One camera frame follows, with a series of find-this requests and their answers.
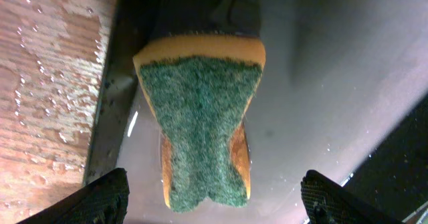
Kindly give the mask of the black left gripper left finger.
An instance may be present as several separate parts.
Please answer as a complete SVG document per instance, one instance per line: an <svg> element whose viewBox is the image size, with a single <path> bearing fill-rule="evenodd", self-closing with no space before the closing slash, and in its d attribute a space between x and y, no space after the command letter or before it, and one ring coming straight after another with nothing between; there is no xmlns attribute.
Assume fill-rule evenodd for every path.
<svg viewBox="0 0 428 224"><path fill-rule="evenodd" d="M19 224L123 224L129 194L127 172L116 168Z"/></svg>

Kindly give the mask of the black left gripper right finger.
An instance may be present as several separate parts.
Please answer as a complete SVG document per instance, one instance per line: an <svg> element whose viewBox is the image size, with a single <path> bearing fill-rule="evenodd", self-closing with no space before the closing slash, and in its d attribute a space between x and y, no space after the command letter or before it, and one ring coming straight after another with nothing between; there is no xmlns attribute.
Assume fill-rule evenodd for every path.
<svg viewBox="0 0 428 224"><path fill-rule="evenodd" d="M303 177L301 198L311 223L402 224L315 170Z"/></svg>

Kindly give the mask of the yellow green scrubbing sponge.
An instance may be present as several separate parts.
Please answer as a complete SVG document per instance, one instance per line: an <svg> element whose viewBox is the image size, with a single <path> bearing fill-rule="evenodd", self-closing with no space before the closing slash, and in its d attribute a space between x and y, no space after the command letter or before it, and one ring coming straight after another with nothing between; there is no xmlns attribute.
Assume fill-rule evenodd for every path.
<svg viewBox="0 0 428 224"><path fill-rule="evenodd" d="M147 43L133 58L163 134L163 195L185 213L206 199L244 207L251 196L243 117L261 81L257 37L176 35Z"/></svg>

